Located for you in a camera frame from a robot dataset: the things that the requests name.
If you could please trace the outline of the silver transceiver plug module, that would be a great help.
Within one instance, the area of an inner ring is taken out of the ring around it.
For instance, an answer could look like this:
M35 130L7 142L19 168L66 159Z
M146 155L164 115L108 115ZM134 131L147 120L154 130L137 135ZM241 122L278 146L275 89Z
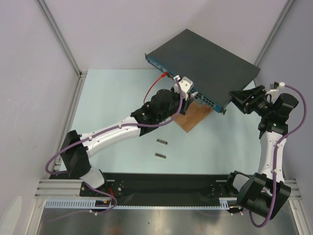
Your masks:
M159 158L162 158L162 159L166 159L165 155L162 155L162 154L159 154L159 153L156 153L155 156L159 157Z

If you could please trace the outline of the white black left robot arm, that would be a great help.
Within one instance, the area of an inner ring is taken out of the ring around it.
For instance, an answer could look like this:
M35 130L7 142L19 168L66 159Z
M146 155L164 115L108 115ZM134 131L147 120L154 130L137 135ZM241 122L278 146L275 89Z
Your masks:
M81 179L97 196L104 195L108 184L99 169L89 162L103 149L121 141L141 137L172 122L184 114L192 102L191 85L181 82L170 90L161 89L149 102L120 122L91 133L67 133L62 145L61 158L70 179Z

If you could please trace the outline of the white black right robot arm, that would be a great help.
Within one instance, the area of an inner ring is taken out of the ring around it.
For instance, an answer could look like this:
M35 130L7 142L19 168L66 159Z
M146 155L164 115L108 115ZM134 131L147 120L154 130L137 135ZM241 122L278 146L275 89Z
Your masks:
M287 120L298 100L291 94L278 93L283 83L275 83L266 91L264 86L250 90L231 91L232 102L243 114L257 113L261 145L260 163L249 176L239 171L229 174L225 191L236 197L236 204L266 221L273 219L291 194L282 171L283 149L289 133Z

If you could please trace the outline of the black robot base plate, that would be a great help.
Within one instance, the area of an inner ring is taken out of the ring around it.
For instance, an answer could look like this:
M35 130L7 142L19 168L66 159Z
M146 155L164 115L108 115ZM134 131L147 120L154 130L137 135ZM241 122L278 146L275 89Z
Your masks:
M216 198L235 198L228 175L104 173L100 191L112 192L123 204L204 205Z

